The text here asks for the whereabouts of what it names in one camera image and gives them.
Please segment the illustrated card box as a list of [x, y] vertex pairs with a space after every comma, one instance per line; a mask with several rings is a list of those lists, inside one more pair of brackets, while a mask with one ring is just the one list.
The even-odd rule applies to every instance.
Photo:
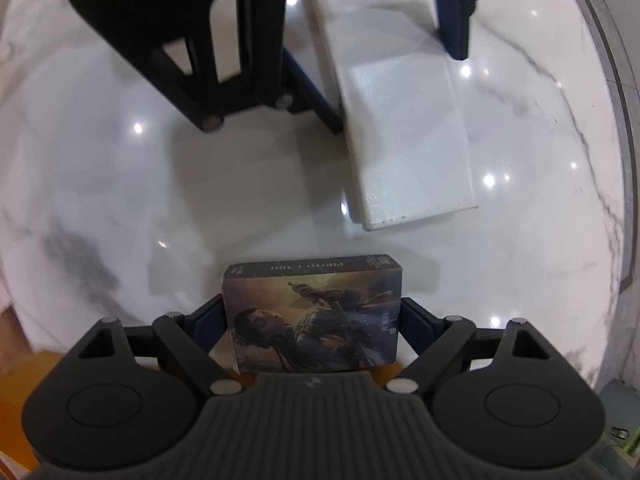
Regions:
[[221, 279], [241, 374], [392, 364], [402, 269], [388, 255], [237, 263]]

